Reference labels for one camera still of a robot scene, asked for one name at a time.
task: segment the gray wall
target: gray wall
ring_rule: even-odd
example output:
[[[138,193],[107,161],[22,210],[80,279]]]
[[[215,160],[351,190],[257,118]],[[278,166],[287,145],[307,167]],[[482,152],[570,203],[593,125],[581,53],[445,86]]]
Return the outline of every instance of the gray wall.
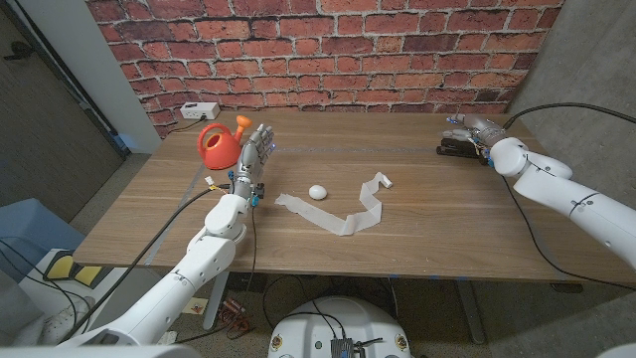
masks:
[[[565,1],[508,112],[560,101],[636,116],[636,1]],[[544,109],[523,122],[572,180],[636,208],[636,124],[582,108]]]

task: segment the white paper strip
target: white paper strip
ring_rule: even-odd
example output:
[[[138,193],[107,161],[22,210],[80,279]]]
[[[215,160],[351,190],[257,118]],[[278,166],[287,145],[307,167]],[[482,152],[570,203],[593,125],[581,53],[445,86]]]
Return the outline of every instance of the white paper strip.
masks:
[[[352,235],[355,232],[370,228],[380,222],[382,218],[382,203],[374,197],[382,183],[386,188],[391,188],[394,184],[381,172],[376,177],[363,183],[360,190],[360,202],[367,209],[366,212],[348,215],[347,220],[342,220],[335,215],[306,203],[304,200],[287,194],[280,194],[274,202],[283,205],[292,212],[309,220],[310,222],[326,229],[338,236]]]

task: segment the table leg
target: table leg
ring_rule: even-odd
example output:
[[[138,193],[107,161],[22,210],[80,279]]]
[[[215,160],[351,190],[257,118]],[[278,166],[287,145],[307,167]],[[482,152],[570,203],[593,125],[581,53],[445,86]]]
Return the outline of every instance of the table leg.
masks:
[[[208,307],[206,308],[206,316],[203,318],[203,329],[208,330],[215,325],[217,311],[219,311],[221,299],[223,299],[223,291],[226,290],[229,275],[230,273],[225,270],[215,277],[215,285],[212,286],[210,300],[208,300]]]
[[[459,298],[461,299],[461,304],[464,307],[464,313],[466,314],[466,321],[468,322],[471,339],[475,344],[486,343],[486,334],[484,333],[484,327],[481,324],[479,307],[477,307],[477,300],[475,299],[475,292],[473,291],[472,284],[468,280],[457,280],[455,282],[455,286],[457,286]]]

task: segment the watering can handle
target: watering can handle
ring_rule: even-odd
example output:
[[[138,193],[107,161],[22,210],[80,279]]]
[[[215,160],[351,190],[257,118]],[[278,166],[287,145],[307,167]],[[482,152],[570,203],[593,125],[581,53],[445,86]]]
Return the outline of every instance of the watering can handle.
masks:
[[[199,140],[197,141],[197,149],[199,150],[199,155],[201,155],[201,157],[204,158],[204,159],[206,157],[206,148],[203,146],[203,139],[206,137],[206,133],[208,133],[210,130],[212,130],[214,128],[218,128],[223,133],[225,133],[225,134],[227,134],[229,136],[232,136],[232,133],[230,132],[230,129],[227,128],[226,126],[220,124],[220,123],[212,123],[212,124],[208,125],[207,127],[205,127],[201,131],[201,134],[199,134]]]

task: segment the white plastic casing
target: white plastic casing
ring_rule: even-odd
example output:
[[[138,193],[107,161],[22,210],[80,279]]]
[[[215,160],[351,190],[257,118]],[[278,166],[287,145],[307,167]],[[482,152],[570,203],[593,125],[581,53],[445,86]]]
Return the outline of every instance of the white plastic casing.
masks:
[[[214,119],[220,111],[216,102],[186,102],[181,106],[181,114],[186,119],[201,119],[203,115],[206,119]]]

